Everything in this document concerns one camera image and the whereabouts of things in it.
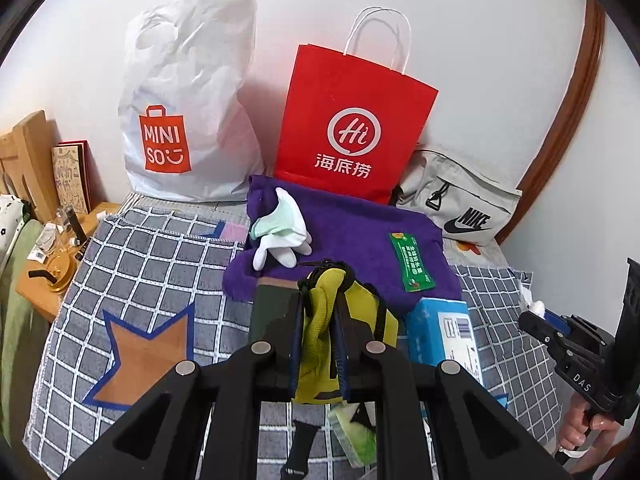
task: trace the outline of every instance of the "wall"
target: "wall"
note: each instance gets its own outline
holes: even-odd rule
[[[580,127],[538,200],[502,245],[534,273],[534,296],[615,333],[626,258],[640,261],[640,66],[607,19]]]
[[[0,68],[0,131],[44,108],[62,139],[89,140],[95,185],[109,200],[121,200],[128,189],[117,118],[124,31],[134,15],[167,1],[46,0]],[[342,49],[357,12],[381,5],[411,20],[407,73],[440,90],[428,135],[493,164],[512,184],[537,152],[564,95],[584,13],[584,0],[257,2],[255,59],[241,99],[268,162],[274,160],[298,44]],[[387,62],[394,47],[388,30],[372,22],[358,54]]]

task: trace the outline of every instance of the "green blanket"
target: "green blanket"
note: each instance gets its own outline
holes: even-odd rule
[[[15,283],[41,231],[42,224],[37,220],[26,223],[0,276],[2,434],[27,469],[29,478],[33,479],[47,476],[29,456],[22,438],[29,420],[33,383],[49,333],[49,323],[15,291]]]

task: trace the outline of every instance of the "plaid bedspread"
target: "plaid bedspread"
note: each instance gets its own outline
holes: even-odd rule
[[[252,306],[231,302],[221,287],[242,243],[207,237],[218,229],[217,221],[196,215],[142,208],[100,224],[49,334],[25,432],[26,447],[52,478],[123,413],[85,401],[114,364],[104,312],[150,333],[194,302],[195,361],[212,364],[245,345]],[[453,269],[470,307],[485,385],[494,394],[509,392],[509,411],[544,444],[559,418],[552,364],[517,330],[516,276],[506,269]],[[405,335],[398,346],[406,349]],[[302,420],[320,426],[308,478],[359,478],[365,471],[351,468],[344,456],[327,421],[329,409],[263,403],[257,477],[280,478],[292,422]]]

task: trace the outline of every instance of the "metal bolt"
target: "metal bolt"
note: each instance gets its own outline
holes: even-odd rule
[[[366,348],[372,354],[382,354],[386,350],[386,345],[382,341],[369,341]]]
[[[443,361],[440,365],[442,371],[449,375],[455,375],[460,371],[460,365],[455,361]]]
[[[271,350],[271,345],[266,341],[256,341],[251,345],[251,352],[253,352],[254,354],[266,354],[267,352],[269,352],[269,350]]]
[[[189,375],[196,369],[196,363],[193,361],[180,361],[175,365],[175,371],[178,375]]]

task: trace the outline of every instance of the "shopping bag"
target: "shopping bag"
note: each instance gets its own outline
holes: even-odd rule
[[[264,171],[236,93],[254,52],[254,0],[181,0],[142,12],[126,35],[118,114],[135,192],[244,200]]]
[[[438,91],[401,72],[343,52],[300,45],[282,121],[275,176],[302,186],[387,203]]]

